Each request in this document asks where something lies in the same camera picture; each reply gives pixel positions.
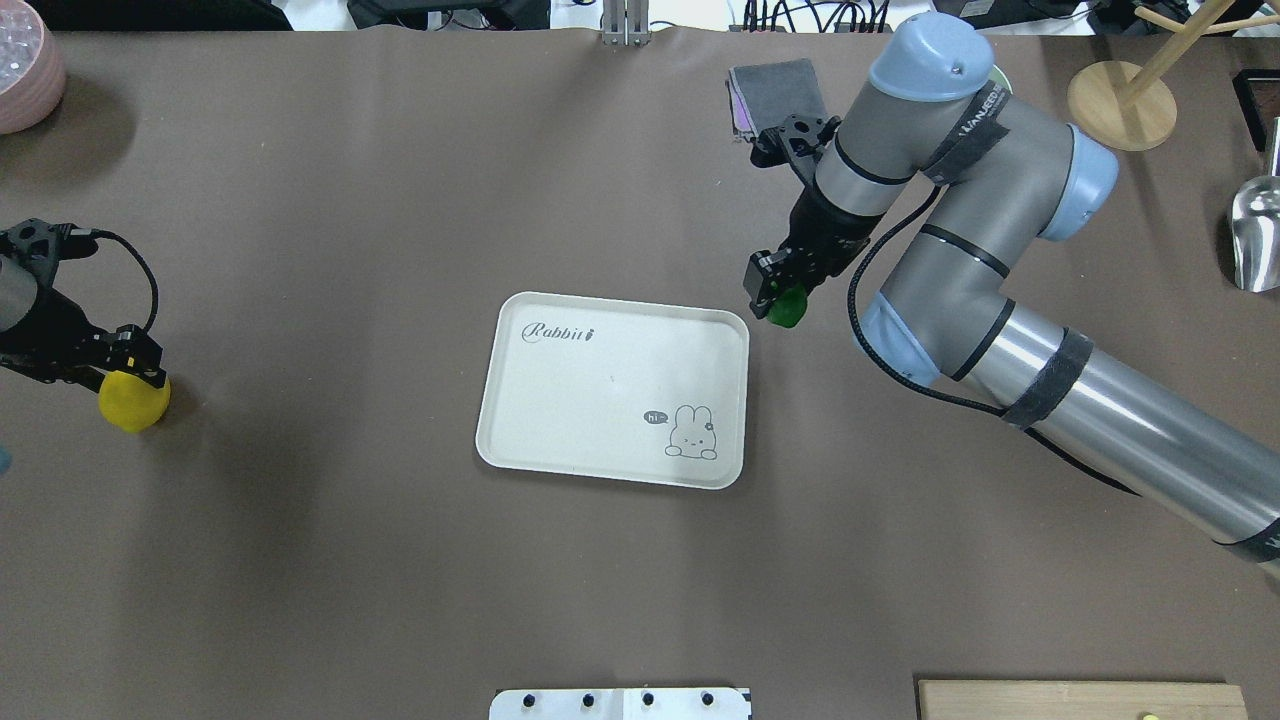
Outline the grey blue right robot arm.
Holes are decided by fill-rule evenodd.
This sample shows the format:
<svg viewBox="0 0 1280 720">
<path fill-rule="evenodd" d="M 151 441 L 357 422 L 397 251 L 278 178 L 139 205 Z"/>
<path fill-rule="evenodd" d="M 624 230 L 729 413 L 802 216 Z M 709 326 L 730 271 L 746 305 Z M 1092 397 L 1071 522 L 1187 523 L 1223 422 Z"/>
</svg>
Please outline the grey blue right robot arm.
<svg viewBox="0 0 1280 720">
<path fill-rule="evenodd" d="M 1085 225 L 1119 168 L 993 67 L 984 36 L 925 12 L 845 117 L 759 131 L 751 163 L 790 167 L 803 191 L 785 241 L 748 260 L 753 315 L 796 325 L 809 295 L 849 272 L 852 337 L 891 379 L 995 416 L 1276 577 L 1276 452 L 1002 293 L 1033 240 Z"/>
</svg>

